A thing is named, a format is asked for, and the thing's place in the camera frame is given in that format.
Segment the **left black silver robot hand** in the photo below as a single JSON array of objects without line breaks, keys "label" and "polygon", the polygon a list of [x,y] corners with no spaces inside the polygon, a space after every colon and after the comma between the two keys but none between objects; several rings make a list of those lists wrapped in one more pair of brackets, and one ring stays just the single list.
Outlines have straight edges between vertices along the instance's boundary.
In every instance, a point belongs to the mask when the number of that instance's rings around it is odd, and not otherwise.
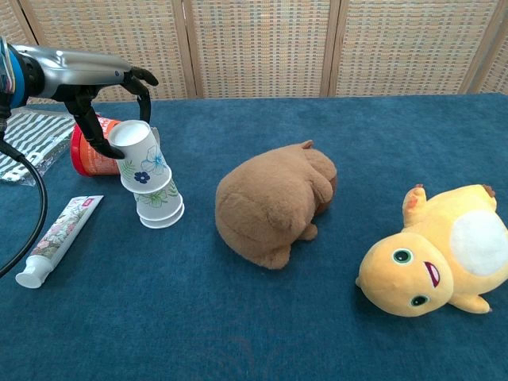
[{"label": "left black silver robot hand", "polygon": [[104,137],[91,105],[101,89],[122,86],[137,97],[140,119],[150,122],[150,94],[142,83],[154,87],[159,84],[150,71],[133,66],[119,56],[105,53],[23,44],[14,44],[12,49],[25,80],[22,101],[34,97],[62,102],[97,153],[115,160],[124,157]]}]

